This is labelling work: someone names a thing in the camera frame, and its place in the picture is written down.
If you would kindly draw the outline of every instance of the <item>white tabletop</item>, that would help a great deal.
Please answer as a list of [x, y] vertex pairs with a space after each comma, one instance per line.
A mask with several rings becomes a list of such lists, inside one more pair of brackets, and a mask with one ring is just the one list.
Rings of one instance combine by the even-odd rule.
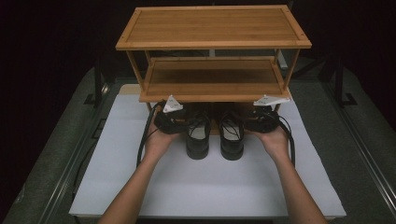
[[[296, 104], [280, 107], [292, 128], [296, 169], [326, 217], [346, 212], [305, 130]], [[70, 214], [99, 217], [129, 179], [149, 112], [138, 95], [118, 95], [81, 181]], [[209, 154], [190, 159], [178, 138], [158, 163], [143, 202], [142, 217], [255, 217], [288, 215], [276, 167], [260, 141], [245, 135], [238, 161], [222, 158], [219, 137], [211, 135]]]

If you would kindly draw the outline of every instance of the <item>gray floor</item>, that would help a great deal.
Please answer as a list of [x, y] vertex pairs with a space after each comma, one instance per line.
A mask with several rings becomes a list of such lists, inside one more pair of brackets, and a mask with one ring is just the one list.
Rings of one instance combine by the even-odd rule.
[[[300, 58], [296, 70], [310, 62]], [[361, 89], [356, 77], [346, 69], [344, 90], [351, 93], [358, 104], [340, 109], [332, 98], [333, 83], [318, 81], [319, 68], [293, 80], [290, 91], [347, 213], [346, 217], [331, 223], [396, 223], [363, 159], [361, 143], [356, 141], [356, 136], [361, 137], [378, 170], [395, 186], [396, 133]], [[87, 95], [93, 93], [93, 70], [87, 73], [26, 180], [23, 197], [14, 203], [4, 223], [77, 223], [68, 215], [72, 194], [120, 86], [133, 82], [133, 78], [123, 77], [109, 84], [103, 102], [95, 109], [84, 105]], [[357, 135], [351, 131], [346, 118], [358, 131]], [[80, 222], [95, 223], [95, 219]], [[289, 221], [279, 219], [274, 223]]]

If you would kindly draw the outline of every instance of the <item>human arm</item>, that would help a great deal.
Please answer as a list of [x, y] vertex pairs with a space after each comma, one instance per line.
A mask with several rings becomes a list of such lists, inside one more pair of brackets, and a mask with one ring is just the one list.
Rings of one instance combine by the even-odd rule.
[[129, 224], [136, 222], [155, 166], [178, 136], [178, 134], [162, 133], [160, 130], [155, 131], [156, 129], [151, 122], [148, 133], [152, 134], [146, 142], [142, 161], [98, 223]]
[[327, 223], [289, 157], [288, 137], [277, 127], [270, 133], [253, 133], [262, 141], [279, 174], [291, 223]]

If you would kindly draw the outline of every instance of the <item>triangular white tag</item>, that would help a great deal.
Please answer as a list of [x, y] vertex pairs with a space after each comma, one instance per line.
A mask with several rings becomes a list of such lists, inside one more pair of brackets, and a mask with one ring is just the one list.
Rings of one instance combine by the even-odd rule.
[[170, 113], [173, 111], [181, 110], [183, 109], [183, 105], [181, 105], [173, 95], [170, 95], [168, 97], [168, 100], [166, 101], [166, 105], [163, 108], [163, 113]]
[[289, 102], [290, 98], [289, 97], [275, 97], [275, 96], [267, 96], [264, 95], [260, 100], [255, 101], [253, 105], [277, 105], [277, 104], [282, 104]]

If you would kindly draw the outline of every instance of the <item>forearm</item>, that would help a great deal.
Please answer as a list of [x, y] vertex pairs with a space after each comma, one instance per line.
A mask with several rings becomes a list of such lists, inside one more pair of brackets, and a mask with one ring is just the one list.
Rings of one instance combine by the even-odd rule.
[[327, 223], [290, 160], [276, 161], [291, 223]]
[[107, 208], [99, 223], [135, 223], [157, 162], [156, 160], [142, 160]]

